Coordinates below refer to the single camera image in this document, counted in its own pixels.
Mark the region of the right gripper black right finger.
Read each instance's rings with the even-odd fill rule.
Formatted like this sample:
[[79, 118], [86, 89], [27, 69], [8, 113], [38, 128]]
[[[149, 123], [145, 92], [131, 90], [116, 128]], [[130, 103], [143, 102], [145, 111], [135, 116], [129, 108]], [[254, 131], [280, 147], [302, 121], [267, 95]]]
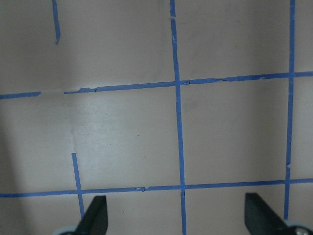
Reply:
[[251, 235], [292, 235], [293, 228], [257, 194], [245, 194], [245, 226]]

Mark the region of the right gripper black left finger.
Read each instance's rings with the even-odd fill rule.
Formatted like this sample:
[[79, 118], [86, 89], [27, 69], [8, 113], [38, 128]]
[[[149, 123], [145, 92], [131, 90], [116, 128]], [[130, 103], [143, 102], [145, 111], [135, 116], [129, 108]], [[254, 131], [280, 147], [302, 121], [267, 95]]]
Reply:
[[108, 230], [106, 196], [95, 196], [76, 228], [79, 235], [105, 235]]

